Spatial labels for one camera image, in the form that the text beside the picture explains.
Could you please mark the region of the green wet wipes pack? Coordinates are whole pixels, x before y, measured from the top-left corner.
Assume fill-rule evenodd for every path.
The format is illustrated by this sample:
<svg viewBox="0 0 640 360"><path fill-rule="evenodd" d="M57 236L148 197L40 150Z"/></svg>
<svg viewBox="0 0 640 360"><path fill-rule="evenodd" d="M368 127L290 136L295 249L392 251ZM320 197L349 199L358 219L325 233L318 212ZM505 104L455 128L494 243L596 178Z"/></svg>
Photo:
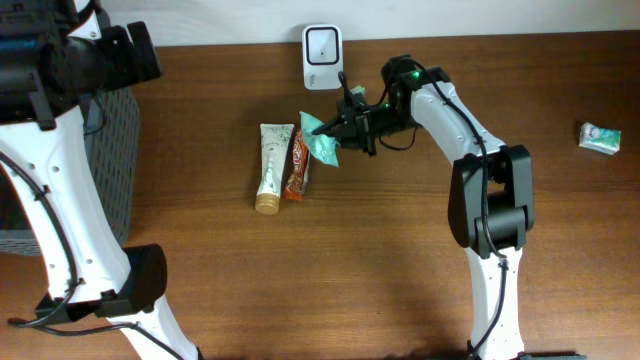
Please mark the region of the green wet wipes pack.
<svg viewBox="0 0 640 360"><path fill-rule="evenodd" d="M300 111L299 114L303 140L311 155L325 165L338 167L338 142L327 135L314 135L313 131L320 128L323 122L306 112Z"/></svg>

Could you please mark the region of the white cream tube gold cap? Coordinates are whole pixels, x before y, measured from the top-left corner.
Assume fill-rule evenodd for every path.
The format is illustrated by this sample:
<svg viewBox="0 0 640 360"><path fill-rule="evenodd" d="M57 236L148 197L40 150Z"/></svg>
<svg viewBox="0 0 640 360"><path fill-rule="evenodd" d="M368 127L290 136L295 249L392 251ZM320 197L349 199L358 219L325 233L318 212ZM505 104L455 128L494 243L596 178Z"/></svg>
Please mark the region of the white cream tube gold cap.
<svg viewBox="0 0 640 360"><path fill-rule="evenodd" d="M293 124L261 124L261 179L255 209L264 215L279 212L282 177Z"/></svg>

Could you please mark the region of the orange chocolate bar wrapper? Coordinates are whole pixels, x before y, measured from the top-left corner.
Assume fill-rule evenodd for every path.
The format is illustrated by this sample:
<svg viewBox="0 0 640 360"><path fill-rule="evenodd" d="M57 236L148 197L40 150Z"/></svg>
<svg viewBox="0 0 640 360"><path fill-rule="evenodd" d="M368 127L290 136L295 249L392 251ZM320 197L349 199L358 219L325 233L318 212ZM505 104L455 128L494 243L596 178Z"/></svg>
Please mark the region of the orange chocolate bar wrapper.
<svg viewBox="0 0 640 360"><path fill-rule="evenodd" d="M293 170L284 189L286 200L301 201L308 183L310 152L299 130L294 138L292 150Z"/></svg>

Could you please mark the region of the small teal tissue pack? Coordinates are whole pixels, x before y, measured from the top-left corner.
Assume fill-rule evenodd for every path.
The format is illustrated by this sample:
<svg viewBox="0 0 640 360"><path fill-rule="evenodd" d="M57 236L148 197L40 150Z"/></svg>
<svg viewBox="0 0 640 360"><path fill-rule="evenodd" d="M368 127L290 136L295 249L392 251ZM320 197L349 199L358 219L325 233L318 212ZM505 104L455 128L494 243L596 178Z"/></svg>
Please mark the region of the small teal tissue pack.
<svg viewBox="0 0 640 360"><path fill-rule="evenodd" d="M580 128L579 146L608 155L620 150L621 132L584 123Z"/></svg>

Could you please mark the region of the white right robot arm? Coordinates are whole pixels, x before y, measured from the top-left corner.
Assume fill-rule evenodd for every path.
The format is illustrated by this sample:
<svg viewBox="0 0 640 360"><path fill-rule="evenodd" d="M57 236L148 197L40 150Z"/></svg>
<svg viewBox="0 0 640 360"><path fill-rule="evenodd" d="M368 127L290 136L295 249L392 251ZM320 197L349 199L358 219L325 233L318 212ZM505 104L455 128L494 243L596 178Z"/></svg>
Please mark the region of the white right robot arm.
<svg viewBox="0 0 640 360"><path fill-rule="evenodd" d="M385 89L375 104L349 88L336 117L313 127L315 137L375 155L384 136L423 129L452 166L448 222L471 272L474 320L471 359L521 359L518 268L534 224L532 160L508 146L465 107L449 76L410 55L382 68Z"/></svg>

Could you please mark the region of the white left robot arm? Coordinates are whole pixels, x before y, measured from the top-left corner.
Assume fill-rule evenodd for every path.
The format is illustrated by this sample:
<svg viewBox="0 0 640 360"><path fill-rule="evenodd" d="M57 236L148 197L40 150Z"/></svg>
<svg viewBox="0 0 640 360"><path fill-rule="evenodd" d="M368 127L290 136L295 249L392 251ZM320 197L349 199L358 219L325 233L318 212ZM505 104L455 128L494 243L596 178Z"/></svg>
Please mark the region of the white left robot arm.
<svg viewBox="0 0 640 360"><path fill-rule="evenodd" d="M157 244L116 240L90 172L81 104L159 78L141 22L114 26L97 1L1 5L1 165L39 243L48 292L35 318L9 325L73 337L87 315L143 359L197 359L166 299Z"/></svg>

